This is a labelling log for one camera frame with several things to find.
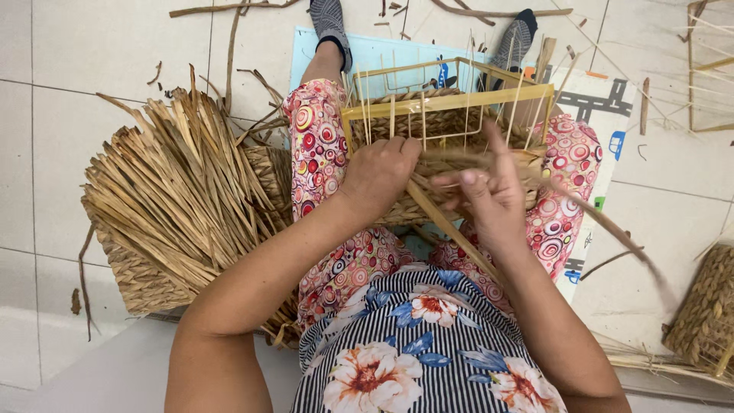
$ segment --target wooden frame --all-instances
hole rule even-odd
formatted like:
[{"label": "wooden frame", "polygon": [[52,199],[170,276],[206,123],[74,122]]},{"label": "wooden frame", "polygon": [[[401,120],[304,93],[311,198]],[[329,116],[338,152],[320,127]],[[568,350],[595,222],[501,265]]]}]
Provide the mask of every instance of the wooden frame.
[{"label": "wooden frame", "polygon": [[[456,95],[450,95],[450,96],[438,96],[433,98],[420,98],[420,99],[413,99],[409,101],[399,101],[395,102],[394,104],[391,103],[384,103],[384,104],[369,104],[369,91],[367,92],[367,96],[363,97],[363,89],[362,89],[362,80],[366,80],[367,85],[369,86],[369,77],[370,76],[379,76],[380,78],[387,78],[389,73],[398,73],[400,71],[411,71],[415,69],[423,68],[425,70],[426,67],[433,66],[433,65],[441,65],[443,63],[455,63],[457,67],[457,81],[455,83],[456,89],[459,89],[460,85],[460,79],[459,75],[461,74],[460,66],[461,64],[468,65],[469,70],[472,71],[473,69],[476,69],[482,73],[487,74],[487,78],[489,76],[495,77],[497,79],[502,79],[505,81],[521,81],[522,84],[520,84],[521,87],[519,88],[512,88],[512,89],[502,89],[502,90],[496,90],[496,91],[489,91],[489,92],[471,92],[471,93],[462,93],[462,94],[456,94]],[[410,86],[403,86],[400,88],[406,88],[408,91],[410,91],[410,87],[415,87],[415,85]],[[502,104],[506,102],[513,102],[513,101],[524,101],[524,100],[530,100],[530,99],[537,99],[537,98],[548,98],[547,99],[547,106],[546,106],[546,113],[551,112],[551,108],[553,105],[553,94],[554,94],[554,87],[553,85],[539,85],[532,79],[525,78],[521,76],[521,73],[514,73],[509,71],[504,71],[499,68],[487,65],[485,63],[475,62],[473,60],[465,59],[464,57],[456,57],[454,59],[447,59],[447,60],[437,60],[435,62],[425,62],[425,63],[418,63],[416,65],[409,65],[409,66],[402,66],[399,68],[387,68],[387,69],[379,69],[375,71],[365,71],[365,72],[357,72],[354,75],[352,75],[352,87],[350,87],[350,100],[348,101],[347,107],[344,107],[341,110],[341,118],[342,122],[344,123],[344,134],[346,135],[346,145],[349,156],[352,155],[354,148],[352,144],[352,130],[350,127],[348,127],[348,124],[350,121],[365,121],[366,119],[372,119],[372,118],[389,118],[391,115],[394,117],[396,115],[411,115],[411,114],[417,114],[417,113],[426,113],[426,112],[434,112],[438,110],[450,110],[450,109],[462,109],[462,108],[468,108],[468,107],[484,107],[491,104]],[[425,136],[425,122],[423,124],[423,130],[424,134],[422,140],[424,142],[424,148],[426,145],[427,140],[433,140],[433,139],[444,139],[447,137],[454,137],[454,136],[466,136],[468,134],[475,134],[481,130],[482,127],[482,116],[484,115],[484,110],[480,110],[480,117],[479,117],[479,125],[476,130],[466,131],[463,133],[455,133],[455,134],[445,134],[441,136],[434,136],[434,137],[426,137]],[[543,130],[542,130],[542,136],[545,136],[545,134],[548,132],[548,119],[546,116]]]},{"label": "wooden frame", "polygon": [[694,74],[697,71],[709,71],[714,68],[720,68],[722,66],[734,65],[734,57],[727,57],[725,59],[717,60],[715,62],[709,62],[704,65],[694,66],[693,61],[693,31],[696,29],[696,23],[699,21],[699,17],[703,14],[706,4],[714,3],[720,0],[700,0],[694,1],[688,4],[688,34],[684,41],[688,42],[688,128],[693,132],[715,132],[715,131],[726,131],[733,130],[734,123],[726,123],[718,126],[712,126],[704,129],[696,129],[694,125]]}]

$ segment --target woman's left arm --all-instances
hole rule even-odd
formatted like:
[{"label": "woman's left arm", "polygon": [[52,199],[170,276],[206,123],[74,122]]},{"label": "woman's left arm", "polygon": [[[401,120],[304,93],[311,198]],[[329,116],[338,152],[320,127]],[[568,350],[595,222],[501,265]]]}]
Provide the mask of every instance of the woman's left arm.
[{"label": "woman's left arm", "polygon": [[166,410],[269,412],[252,331],[306,272],[382,216],[421,152],[411,138],[378,140],[352,158],[339,191],[228,268],[187,309],[171,349]]}]

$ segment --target woman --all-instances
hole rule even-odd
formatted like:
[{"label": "woman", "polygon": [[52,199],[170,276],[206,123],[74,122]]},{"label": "woman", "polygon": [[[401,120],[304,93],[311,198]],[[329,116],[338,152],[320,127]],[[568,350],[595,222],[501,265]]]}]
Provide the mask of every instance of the woman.
[{"label": "woman", "polygon": [[[427,265],[387,229],[365,229],[404,192],[421,144],[378,140],[347,167],[338,80],[352,58],[341,6],[313,0],[310,13],[321,40],[284,104],[296,222],[186,311],[166,410],[270,412],[252,332],[298,285],[304,376],[293,412],[629,412],[604,353],[553,283],[582,212],[541,190],[526,213],[512,155],[491,123],[484,133],[495,167],[434,184],[461,187],[447,207],[471,213],[462,231],[507,285],[493,284],[453,243]],[[493,64],[518,66],[535,27],[532,12],[521,13]],[[510,41],[521,45],[512,55]],[[545,172],[588,199],[601,157],[593,131],[566,115],[551,126]]]}]

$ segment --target sock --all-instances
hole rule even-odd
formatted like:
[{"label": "sock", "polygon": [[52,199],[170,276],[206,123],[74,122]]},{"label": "sock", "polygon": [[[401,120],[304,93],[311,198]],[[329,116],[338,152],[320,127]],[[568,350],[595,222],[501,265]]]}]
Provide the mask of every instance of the sock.
[{"label": "sock", "polygon": [[[538,23],[535,20],[533,10],[525,9],[519,12],[505,31],[504,36],[502,36],[500,47],[490,60],[490,64],[507,70],[509,61],[510,67],[520,67],[520,63],[523,61],[525,54],[528,53],[530,45],[533,44],[533,37],[537,30]],[[512,54],[510,54],[510,43],[512,43]]]},{"label": "sock", "polygon": [[341,70],[348,73],[352,69],[352,51],[349,50],[349,41],[344,33],[341,3],[339,0],[311,0],[310,9],[313,28],[319,36],[319,45],[326,41],[336,43],[344,57]]}]

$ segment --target woman's left hand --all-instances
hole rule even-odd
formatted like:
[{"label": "woman's left hand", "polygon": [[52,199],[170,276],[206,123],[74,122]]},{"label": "woman's left hand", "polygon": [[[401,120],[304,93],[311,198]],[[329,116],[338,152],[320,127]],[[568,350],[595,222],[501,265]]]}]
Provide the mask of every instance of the woman's left hand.
[{"label": "woman's left hand", "polygon": [[338,193],[345,195],[359,219],[373,223],[405,191],[421,150],[420,141],[400,136],[361,148],[349,162]]}]

